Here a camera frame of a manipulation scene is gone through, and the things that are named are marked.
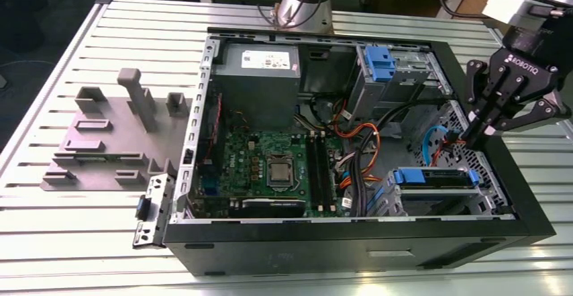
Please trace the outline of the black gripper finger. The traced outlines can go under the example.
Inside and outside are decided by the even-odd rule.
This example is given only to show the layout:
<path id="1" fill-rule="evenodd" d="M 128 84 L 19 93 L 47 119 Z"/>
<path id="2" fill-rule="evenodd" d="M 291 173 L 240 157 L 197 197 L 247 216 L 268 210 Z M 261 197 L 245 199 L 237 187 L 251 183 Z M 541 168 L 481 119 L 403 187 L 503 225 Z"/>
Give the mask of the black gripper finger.
<path id="1" fill-rule="evenodd" d="M 480 60 L 471 60 L 467 64 L 465 102 L 469 104 L 468 127 L 461 135 L 467 148 L 481 148 L 489 139 L 487 129 L 499 116 L 495 113 L 500 95 L 496 92 L 507 77 L 507 67 L 489 67 Z"/>
<path id="2" fill-rule="evenodd" d="M 505 77 L 496 92 L 500 97 L 493 112 L 499 116 L 487 129 L 487 135 L 523 132 L 572 117 L 572 110 L 560 94 L 561 84 L 563 80 L 556 78 L 536 81 L 525 76 Z"/>

